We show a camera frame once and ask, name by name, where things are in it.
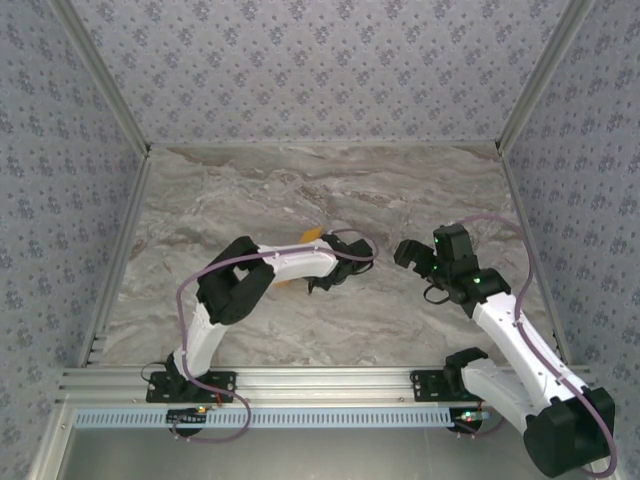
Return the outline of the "aluminium mounting rail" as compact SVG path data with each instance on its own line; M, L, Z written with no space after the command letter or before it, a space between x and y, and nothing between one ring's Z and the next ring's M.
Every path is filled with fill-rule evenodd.
M160 367L66 369L54 399L72 405L142 405ZM262 406L404 406L414 401L405 367L216 367L235 372L235 391Z

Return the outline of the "aluminium table side rail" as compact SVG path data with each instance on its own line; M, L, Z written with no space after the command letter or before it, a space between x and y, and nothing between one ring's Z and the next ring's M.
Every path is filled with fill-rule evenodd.
M497 153L502 163L507 185L510 189L510 193L514 202L516 215L523 229L527 246L530 248L532 253L534 273L535 273L537 285L540 291L541 299L545 306L547 317L552 324L554 339L556 343L556 349L563 360L567 361L569 364L572 364L573 356L571 354L569 344L563 329L562 322L560 321L557 308L552 298L551 289L545 276L544 268L539 256L538 249L535 245L533 232L528 222L525 206L521 198L515 176L511 170L511 166L509 164L509 161L506 155L501 153L500 151L497 151Z
M100 362L101 354L95 354L94 346L108 333L109 322L117 303L120 288L134 244L136 228L144 207L149 175L150 152L141 157L133 187L128 198L121 228L113 245L106 276L99 290L96 304L87 326L86 335L78 358L78 366L86 368Z

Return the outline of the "grey metal panel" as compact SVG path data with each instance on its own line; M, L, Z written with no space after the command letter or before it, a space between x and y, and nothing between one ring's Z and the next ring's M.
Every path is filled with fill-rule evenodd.
M254 430L222 445L78 430L58 480L536 480L518 436L445 429Z

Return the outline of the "small black controller board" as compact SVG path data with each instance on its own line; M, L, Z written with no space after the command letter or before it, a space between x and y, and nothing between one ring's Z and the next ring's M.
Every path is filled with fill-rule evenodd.
M454 428L461 432L475 434L489 421L491 414L481 409L452 408L450 416Z
M207 410L198 407L184 409L169 409L165 415L165 423L169 426L190 428L195 425L204 425L207 419Z

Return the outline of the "orange square paper sheet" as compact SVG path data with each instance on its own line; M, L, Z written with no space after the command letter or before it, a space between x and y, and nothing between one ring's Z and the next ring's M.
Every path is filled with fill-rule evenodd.
M317 240L321 237L321 235L324 233L325 228L323 226L317 226L314 227L312 229L306 230L305 232L302 233L298 243L299 244L306 244L306 243L310 243L314 240ZM283 287L287 284L289 284L291 282L291 279L286 279L286 280L282 280L280 282L276 283L277 287Z

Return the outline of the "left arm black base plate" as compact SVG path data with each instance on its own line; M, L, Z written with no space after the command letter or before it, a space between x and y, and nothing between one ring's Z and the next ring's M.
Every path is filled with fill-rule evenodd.
M235 372L209 371L197 377L197 380L224 391L234 391L236 377ZM181 375L175 376L166 371L153 372L147 383L147 403L231 403L233 401L228 394L203 389Z

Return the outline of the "aluminium frame leg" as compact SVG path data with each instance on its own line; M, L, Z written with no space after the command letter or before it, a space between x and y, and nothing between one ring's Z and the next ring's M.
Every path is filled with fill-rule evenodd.
M75 408L55 404L27 480L56 480L73 430Z

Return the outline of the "aluminium frame post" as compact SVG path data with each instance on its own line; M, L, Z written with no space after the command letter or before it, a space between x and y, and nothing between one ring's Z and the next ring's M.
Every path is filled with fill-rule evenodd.
M500 135L496 139L496 149L501 157L508 154L530 119L535 106L595 3L596 0L567 0L556 26L551 31Z
M139 156L146 158L148 145L144 134L71 0L47 1L127 140Z

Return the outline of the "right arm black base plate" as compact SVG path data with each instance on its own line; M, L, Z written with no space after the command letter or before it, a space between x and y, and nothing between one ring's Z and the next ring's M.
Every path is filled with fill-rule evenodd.
M409 374L416 402L479 402L480 398L442 370L413 370Z

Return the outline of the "aluminium table end rail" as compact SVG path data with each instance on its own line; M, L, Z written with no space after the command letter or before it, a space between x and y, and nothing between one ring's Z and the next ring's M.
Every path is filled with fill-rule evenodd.
M497 150L494 140L329 140L329 141L310 141L310 140L293 140L293 141L238 141L238 142L156 142L150 143L149 148L241 148L241 147L460 147L460 148L480 148Z

